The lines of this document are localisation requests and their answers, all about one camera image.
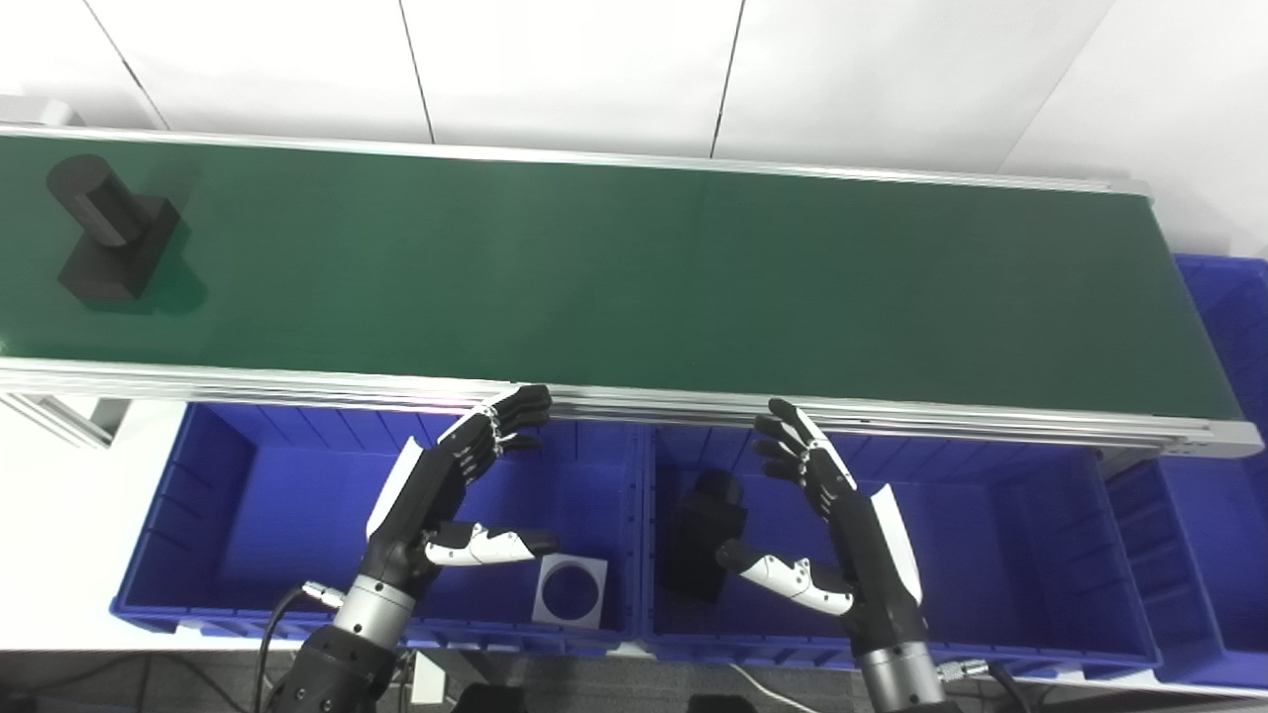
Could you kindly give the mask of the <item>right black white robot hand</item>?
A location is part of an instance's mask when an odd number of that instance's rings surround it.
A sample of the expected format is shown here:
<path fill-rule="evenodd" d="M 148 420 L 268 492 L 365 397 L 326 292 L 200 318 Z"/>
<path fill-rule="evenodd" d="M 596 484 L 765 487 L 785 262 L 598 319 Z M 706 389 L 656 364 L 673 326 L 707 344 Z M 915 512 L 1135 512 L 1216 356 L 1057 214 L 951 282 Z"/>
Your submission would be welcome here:
<path fill-rule="evenodd" d="M 834 617 L 856 658 L 927 644 L 921 573 L 891 487 L 864 494 L 827 433 L 787 400 L 771 397 L 753 429 L 765 474 L 801 490 L 812 514 L 827 527 L 837 565 L 768 554 L 738 539 L 716 547 L 716 563 L 787 601 Z"/>

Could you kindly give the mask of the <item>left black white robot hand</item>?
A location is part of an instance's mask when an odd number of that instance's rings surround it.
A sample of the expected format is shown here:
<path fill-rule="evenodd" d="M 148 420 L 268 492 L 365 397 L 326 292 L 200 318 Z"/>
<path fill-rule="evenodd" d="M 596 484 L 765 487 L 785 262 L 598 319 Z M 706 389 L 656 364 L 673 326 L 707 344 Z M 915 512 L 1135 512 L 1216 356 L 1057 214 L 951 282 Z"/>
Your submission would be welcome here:
<path fill-rule="evenodd" d="M 391 506 L 372 515 L 359 576 L 420 599 L 443 567 L 555 554 L 559 538 L 552 532 L 514 532 L 456 519 L 468 487 L 495 461 L 540 447 L 530 430 L 552 419 L 552 403 L 547 384 L 520 384 L 470 409 L 421 450 L 399 478 Z"/>

